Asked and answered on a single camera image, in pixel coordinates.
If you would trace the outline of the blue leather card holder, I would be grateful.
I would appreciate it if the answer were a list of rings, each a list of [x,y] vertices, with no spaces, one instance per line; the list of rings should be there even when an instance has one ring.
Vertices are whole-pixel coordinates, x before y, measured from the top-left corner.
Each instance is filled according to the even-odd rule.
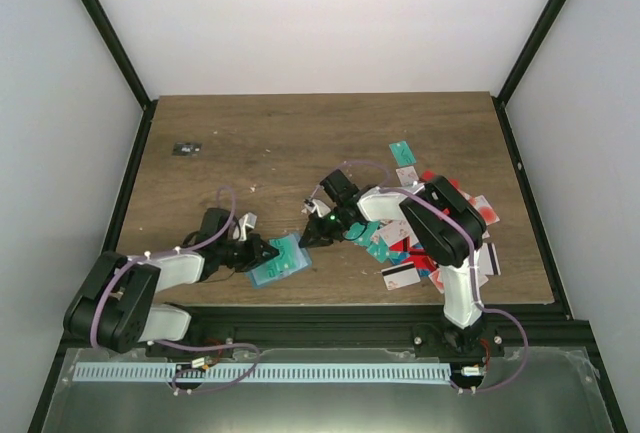
[[[293,232],[268,241],[278,250],[278,255],[246,273],[254,288],[266,287],[312,265],[308,251],[299,246],[300,239],[301,235]]]

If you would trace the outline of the white magnetic stripe card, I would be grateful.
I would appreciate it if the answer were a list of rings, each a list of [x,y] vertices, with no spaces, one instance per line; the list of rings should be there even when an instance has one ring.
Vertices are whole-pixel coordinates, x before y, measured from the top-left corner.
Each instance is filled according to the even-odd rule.
[[[401,263],[381,271],[388,291],[397,290],[420,282],[420,276],[413,262]]]

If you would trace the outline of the teal VIP card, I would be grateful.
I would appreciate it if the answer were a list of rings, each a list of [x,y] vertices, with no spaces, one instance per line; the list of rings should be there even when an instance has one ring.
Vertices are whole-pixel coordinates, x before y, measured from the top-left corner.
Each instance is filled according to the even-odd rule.
[[[297,242],[295,237],[287,235],[271,239],[269,243],[280,250],[280,255],[265,264],[267,279],[276,280],[289,276],[297,266]]]

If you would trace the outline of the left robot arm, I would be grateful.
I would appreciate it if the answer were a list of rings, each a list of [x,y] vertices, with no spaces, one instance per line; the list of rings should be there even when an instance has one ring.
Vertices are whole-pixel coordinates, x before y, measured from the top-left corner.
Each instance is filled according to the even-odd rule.
[[[127,257],[102,253],[67,308],[65,331],[90,343],[125,353],[141,342],[168,340],[181,356],[196,355],[203,330],[186,310],[153,304],[157,293],[209,279],[219,268],[248,272],[277,258],[278,249],[253,231],[256,217],[241,218],[223,208],[206,210],[200,228],[163,253]]]

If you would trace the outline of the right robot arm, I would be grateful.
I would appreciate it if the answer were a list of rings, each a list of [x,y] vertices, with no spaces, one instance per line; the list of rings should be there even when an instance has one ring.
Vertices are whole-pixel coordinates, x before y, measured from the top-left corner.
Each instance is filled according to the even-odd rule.
[[[320,187],[333,204],[315,197],[305,200],[309,215],[299,246],[325,247],[344,241],[355,224],[407,222],[409,232],[440,272],[445,346],[458,356],[471,353],[484,330],[477,266],[487,226],[480,213],[439,175],[413,186],[360,188],[336,170]]]

